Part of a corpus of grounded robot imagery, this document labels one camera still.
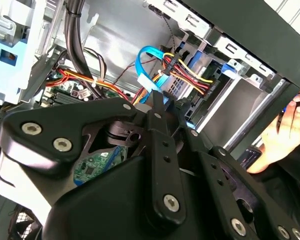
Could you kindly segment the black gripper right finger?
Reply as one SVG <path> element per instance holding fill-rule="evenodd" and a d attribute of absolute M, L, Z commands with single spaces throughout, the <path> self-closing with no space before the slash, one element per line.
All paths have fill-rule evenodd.
<path fill-rule="evenodd" d="M 300 240 L 300 145 L 264 171 L 247 172 L 256 160 L 243 168 L 219 147 L 187 159 L 206 179 L 218 211 L 216 238 Z"/>

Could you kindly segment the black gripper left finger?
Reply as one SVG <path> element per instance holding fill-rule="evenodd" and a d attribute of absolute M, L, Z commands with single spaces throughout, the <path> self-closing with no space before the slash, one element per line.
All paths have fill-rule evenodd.
<path fill-rule="evenodd" d="M 163 95 L 147 112 L 114 97 L 21 110 L 0 129 L 0 195 L 33 211 L 45 227 L 177 227 L 186 218 L 175 141 Z M 114 146 L 119 165 L 81 185 L 76 164 Z"/>

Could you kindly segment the person's bare hand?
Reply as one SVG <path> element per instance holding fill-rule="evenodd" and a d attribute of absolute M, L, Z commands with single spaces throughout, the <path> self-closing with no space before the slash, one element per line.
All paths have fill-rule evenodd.
<path fill-rule="evenodd" d="M 258 174 L 264 171 L 269 165 L 287 157 L 297 146 L 300 145 L 300 92 L 287 105 L 278 124 L 279 117 L 268 125 L 262 132 L 263 145 L 259 148 L 262 152 L 248 169 L 250 174 Z"/>

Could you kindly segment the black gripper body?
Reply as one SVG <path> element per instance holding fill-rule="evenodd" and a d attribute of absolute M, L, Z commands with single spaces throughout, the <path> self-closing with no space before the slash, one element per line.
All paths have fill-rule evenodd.
<path fill-rule="evenodd" d="M 218 211 L 188 158 L 209 153 L 179 125 L 133 126 L 130 159 L 67 192 L 52 207 L 44 240 L 218 240 Z"/>

